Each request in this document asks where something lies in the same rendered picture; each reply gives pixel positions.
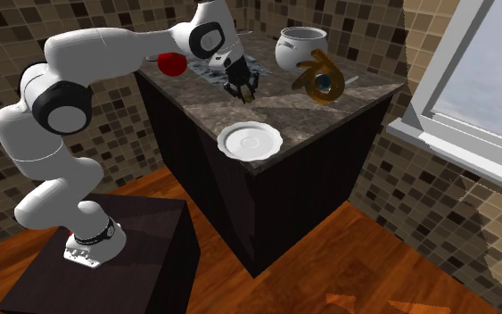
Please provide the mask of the dark cabinet with marble top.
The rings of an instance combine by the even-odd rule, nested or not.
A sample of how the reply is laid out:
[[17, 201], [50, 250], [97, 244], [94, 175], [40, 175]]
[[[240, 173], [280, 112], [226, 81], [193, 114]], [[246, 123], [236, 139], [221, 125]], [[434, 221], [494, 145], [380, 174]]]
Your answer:
[[[265, 69], [250, 103], [192, 71], [163, 75], [146, 62], [136, 81], [166, 166], [210, 224], [257, 276], [345, 202], [400, 83], [341, 65], [343, 95], [322, 105], [293, 90], [274, 39], [241, 38]], [[218, 149], [220, 132], [263, 122], [283, 139], [278, 153], [243, 162]]]

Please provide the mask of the dark robot stand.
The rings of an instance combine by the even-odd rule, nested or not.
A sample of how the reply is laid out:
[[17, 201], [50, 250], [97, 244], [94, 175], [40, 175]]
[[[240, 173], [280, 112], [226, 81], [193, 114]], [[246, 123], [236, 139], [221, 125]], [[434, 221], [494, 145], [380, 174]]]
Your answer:
[[183, 200], [91, 194], [127, 235], [97, 269], [63, 257], [55, 231], [0, 302], [4, 314], [185, 314], [200, 248]]

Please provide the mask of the white scalloped plate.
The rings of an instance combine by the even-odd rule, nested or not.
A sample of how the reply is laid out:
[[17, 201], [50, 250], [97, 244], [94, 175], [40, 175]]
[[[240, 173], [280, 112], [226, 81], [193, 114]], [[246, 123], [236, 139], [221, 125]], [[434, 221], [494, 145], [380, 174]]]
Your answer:
[[280, 132], [257, 121], [236, 122], [224, 128], [217, 137], [218, 149], [238, 161], [263, 161], [280, 151]]

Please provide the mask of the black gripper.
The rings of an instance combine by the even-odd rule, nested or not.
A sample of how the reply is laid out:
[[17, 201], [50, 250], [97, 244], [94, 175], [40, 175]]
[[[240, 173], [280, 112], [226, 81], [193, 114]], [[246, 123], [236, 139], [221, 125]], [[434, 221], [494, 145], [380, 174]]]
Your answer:
[[255, 92], [259, 84], [258, 72], [251, 72], [247, 66], [245, 56], [243, 55], [236, 62], [233, 62], [226, 68], [227, 80], [223, 88], [233, 97], [239, 98], [243, 103], [246, 103], [241, 86], [246, 86], [249, 89], [251, 101], [255, 99]]

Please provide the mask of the white framed window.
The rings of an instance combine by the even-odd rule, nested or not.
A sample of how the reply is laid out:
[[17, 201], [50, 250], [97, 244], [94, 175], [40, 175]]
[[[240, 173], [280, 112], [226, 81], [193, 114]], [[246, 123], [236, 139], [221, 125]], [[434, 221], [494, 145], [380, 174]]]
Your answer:
[[388, 133], [502, 186], [502, 0], [460, 0]]

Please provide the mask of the blue patterned cloth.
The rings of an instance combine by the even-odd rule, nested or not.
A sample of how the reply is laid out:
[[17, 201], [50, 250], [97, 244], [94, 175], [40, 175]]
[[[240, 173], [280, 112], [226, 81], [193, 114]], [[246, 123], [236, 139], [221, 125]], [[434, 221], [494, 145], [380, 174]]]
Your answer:
[[[271, 73], [270, 70], [263, 68], [259, 64], [258, 60], [253, 58], [252, 56], [246, 54], [244, 56], [244, 59], [251, 72], [258, 72], [260, 76], [268, 75]], [[228, 80], [227, 74], [224, 71], [211, 70], [208, 67], [208, 63], [208, 60], [193, 59], [189, 63], [187, 63], [187, 66], [202, 79], [205, 79], [214, 86], [222, 87]]]

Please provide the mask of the white round pot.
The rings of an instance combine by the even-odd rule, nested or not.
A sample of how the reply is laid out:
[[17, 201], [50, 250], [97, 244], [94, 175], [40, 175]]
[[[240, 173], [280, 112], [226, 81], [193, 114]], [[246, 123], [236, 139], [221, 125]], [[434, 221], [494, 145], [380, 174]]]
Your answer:
[[312, 27], [289, 27], [282, 29], [276, 43], [275, 57], [278, 66], [286, 71], [302, 73], [298, 62], [313, 61], [311, 52], [321, 49], [327, 52], [327, 33]]

